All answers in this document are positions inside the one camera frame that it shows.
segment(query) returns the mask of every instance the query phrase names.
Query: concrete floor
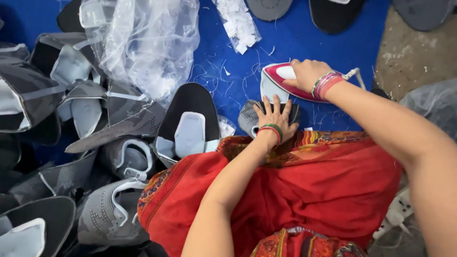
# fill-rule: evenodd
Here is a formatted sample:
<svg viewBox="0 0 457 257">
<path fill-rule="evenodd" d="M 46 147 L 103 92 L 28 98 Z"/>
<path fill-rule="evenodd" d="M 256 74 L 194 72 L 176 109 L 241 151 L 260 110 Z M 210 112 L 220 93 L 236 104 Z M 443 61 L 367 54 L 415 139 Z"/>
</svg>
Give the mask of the concrete floor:
<svg viewBox="0 0 457 257">
<path fill-rule="evenodd" d="M 457 15 L 431 32 L 408 27 L 393 7 L 377 56 L 375 79 L 395 101 L 412 89 L 457 78 Z"/>
</svg>

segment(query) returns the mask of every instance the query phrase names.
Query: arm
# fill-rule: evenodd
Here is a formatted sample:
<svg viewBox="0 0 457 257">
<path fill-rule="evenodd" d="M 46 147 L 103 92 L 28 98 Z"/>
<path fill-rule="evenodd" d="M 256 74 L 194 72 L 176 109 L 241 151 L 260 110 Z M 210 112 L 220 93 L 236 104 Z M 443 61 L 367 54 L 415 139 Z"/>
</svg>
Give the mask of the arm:
<svg viewBox="0 0 457 257">
<path fill-rule="evenodd" d="M 292 65 L 297 81 L 310 92 L 330 67 L 306 60 Z M 457 146 L 435 125 L 413 111 L 343 81 L 325 98 L 357 121 L 408 173 L 411 199 L 430 256 L 452 256 L 457 242 Z"/>
<path fill-rule="evenodd" d="M 292 102 L 288 101 L 282 114 L 279 113 L 279 98 L 274 97 L 275 112 L 271 112 L 268 98 L 264 97 L 266 115 L 254 106 L 259 116 L 259 125 L 274 123 L 283 131 L 283 141 L 291 138 L 298 124 L 288 126 Z M 266 154 L 277 144 L 278 138 L 271 130 L 262 130 L 236 158 L 225 166 L 211 183 L 203 196 L 192 222 L 182 257 L 233 257 L 233 239 L 230 216 L 243 195 L 254 170 Z"/>
</svg>

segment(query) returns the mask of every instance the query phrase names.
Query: woman's left hand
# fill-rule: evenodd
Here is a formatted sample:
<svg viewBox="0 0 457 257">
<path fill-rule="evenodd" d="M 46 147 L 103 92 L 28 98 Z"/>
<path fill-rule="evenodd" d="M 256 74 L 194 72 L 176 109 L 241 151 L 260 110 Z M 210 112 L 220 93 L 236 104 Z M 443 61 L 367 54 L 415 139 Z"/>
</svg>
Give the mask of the woman's left hand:
<svg viewBox="0 0 457 257">
<path fill-rule="evenodd" d="M 289 114 L 292 109 L 292 101 L 290 99 L 287 101 L 286 106 L 282 111 L 282 114 L 280 113 L 281 105 L 279 103 L 279 97 L 277 95 L 273 96 L 273 112 L 271 111 L 271 105 L 270 101 L 268 100 L 268 97 L 263 96 L 263 103 L 265 105 L 266 114 L 263 114 L 262 110 L 257 105 L 254 105 L 254 110 L 257 113 L 257 116 L 259 116 L 259 128 L 265 124 L 275 124 L 282 131 L 281 143 L 286 142 L 294 135 L 295 131 L 298 129 L 298 123 L 293 123 L 289 126 Z M 259 134 L 263 133 L 264 131 L 267 132 L 268 130 L 269 129 L 264 129 L 260 131 Z"/>
</svg>

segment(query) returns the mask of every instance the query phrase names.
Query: blue floor mat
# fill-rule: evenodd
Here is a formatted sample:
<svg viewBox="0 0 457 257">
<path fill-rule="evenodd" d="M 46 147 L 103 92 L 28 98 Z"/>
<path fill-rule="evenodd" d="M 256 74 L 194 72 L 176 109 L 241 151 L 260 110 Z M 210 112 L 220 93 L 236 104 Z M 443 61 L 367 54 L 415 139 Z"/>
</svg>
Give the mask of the blue floor mat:
<svg viewBox="0 0 457 257">
<path fill-rule="evenodd" d="M 3 0 L 0 17 L 4 19 L 5 27 L 0 31 L 0 41 L 26 43 L 31 48 L 39 34 L 59 32 L 56 17 L 67 2 L 30 0 L 24 8 L 23 1 Z M 258 63 L 263 67 L 288 62 L 290 58 L 316 59 L 343 73 L 359 67 L 369 90 L 389 4 L 387 0 L 367 0 L 361 15 L 348 30 L 328 35 L 314 26 L 308 1 L 294 0 L 289 11 L 276 22 L 253 17 L 262 40 L 241 55 L 229 47 L 229 38 L 214 4 L 211 0 L 201 0 L 201 41 L 194 53 L 190 81 L 204 85 L 213 95 L 218 114 L 226 116 L 236 125 L 238 113 L 246 100 L 260 99 L 260 71 L 255 69 Z M 274 53 L 268 56 L 273 47 Z M 357 85 L 356 79 L 350 82 Z M 361 129 L 336 106 L 311 103 L 294 96 L 291 99 L 302 108 L 301 129 Z M 237 128 L 236 134 L 244 132 Z"/>
</svg>

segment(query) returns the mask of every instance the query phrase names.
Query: hand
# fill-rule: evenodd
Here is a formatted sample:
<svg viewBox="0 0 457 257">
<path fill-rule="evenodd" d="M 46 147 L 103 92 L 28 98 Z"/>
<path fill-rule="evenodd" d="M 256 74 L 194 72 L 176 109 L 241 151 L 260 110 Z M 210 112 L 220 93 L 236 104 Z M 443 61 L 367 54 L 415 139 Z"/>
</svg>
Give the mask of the hand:
<svg viewBox="0 0 457 257">
<path fill-rule="evenodd" d="M 259 127 L 268 123 L 277 125 L 282 131 L 281 143 L 286 142 L 293 136 L 295 131 L 298 129 L 298 123 L 293 123 L 290 126 L 288 123 L 289 114 L 292 109 L 292 101 L 290 99 L 287 101 L 286 106 L 282 111 L 282 114 L 280 113 L 281 106 L 279 103 L 279 97 L 277 95 L 273 96 L 274 112 L 271 111 L 271 105 L 270 101 L 268 100 L 268 97 L 263 96 L 263 103 L 265 104 L 266 114 L 263 114 L 262 110 L 257 105 L 254 105 L 254 110 L 257 113 L 257 116 L 259 116 Z M 259 135 L 263 133 L 270 135 L 269 139 L 271 140 L 269 140 L 269 142 L 273 142 L 271 146 L 271 148 L 273 148 L 278 143 L 277 135 L 269 129 L 264 129 L 260 131 Z"/>
<path fill-rule="evenodd" d="M 304 60 L 300 62 L 293 59 L 291 62 L 296 80 L 285 80 L 284 84 L 297 87 L 303 91 L 311 93 L 314 84 L 324 74 L 333 71 L 325 62 Z"/>
</svg>

